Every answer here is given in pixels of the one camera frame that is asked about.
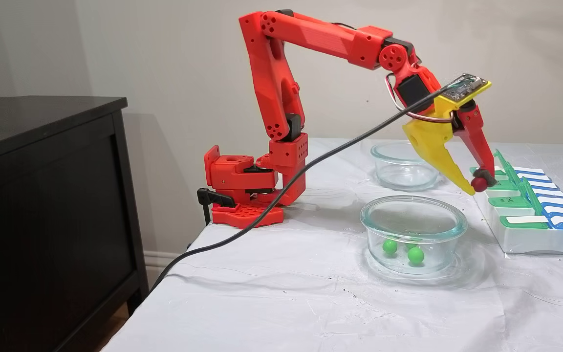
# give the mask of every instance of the wooden floor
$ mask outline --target wooden floor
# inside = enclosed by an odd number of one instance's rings
[[[103,325],[103,327],[96,332],[93,341],[100,341],[96,346],[91,347],[89,351],[99,352],[108,341],[116,334],[119,329],[125,324],[125,321],[129,318],[127,305],[122,305],[114,315]]]

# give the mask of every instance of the circuit board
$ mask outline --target circuit board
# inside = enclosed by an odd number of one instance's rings
[[[483,87],[486,83],[488,83],[488,81],[483,78],[464,73],[462,76],[449,83],[450,88],[441,95],[446,96],[454,102],[460,102],[460,100],[466,98],[480,87]]]

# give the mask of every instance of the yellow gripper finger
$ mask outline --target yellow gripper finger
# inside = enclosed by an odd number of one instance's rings
[[[458,83],[473,77],[468,74],[462,75],[458,80],[451,83]],[[433,111],[427,114],[428,117],[445,118],[451,117],[453,110],[460,109],[462,105],[470,101],[474,96],[491,86],[491,82],[476,78],[475,82],[480,85],[472,91],[468,91],[465,96],[459,96],[458,100],[441,94],[433,99]],[[416,150],[416,153],[431,166],[438,169],[449,180],[453,181],[464,192],[473,195],[475,190],[464,178],[460,168],[457,167],[451,154],[444,147],[444,143],[453,138],[453,127],[450,123],[435,123],[422,120],[412,120],[403,126],[403,130]]]
[[[475,190],[464,178],[460,168],[451,158],[451,154],[444,147],[444,143],[453,138],[450,123],[412,120],[403,126],[403,130],[421,158],[438,169],[464,192],[470,195],[475,194]]]

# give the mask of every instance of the black clamp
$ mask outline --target black clamp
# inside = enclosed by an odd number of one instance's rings
[[[231,196],[226,196],[218,192],[214,192],[210,189],[197,189],[197,200],[199,204],[203,205],[203,217],[205,218],[205,224],[210,223],[210,204],[218,204],[225,208],[235,208],[236,202]]]

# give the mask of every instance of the red ball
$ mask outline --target red ball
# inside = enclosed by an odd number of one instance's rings
[[[488,181],[486,181],[485,178],[476,177],[471,181],[471,186],[475,192],[483,192],[488,188]]]

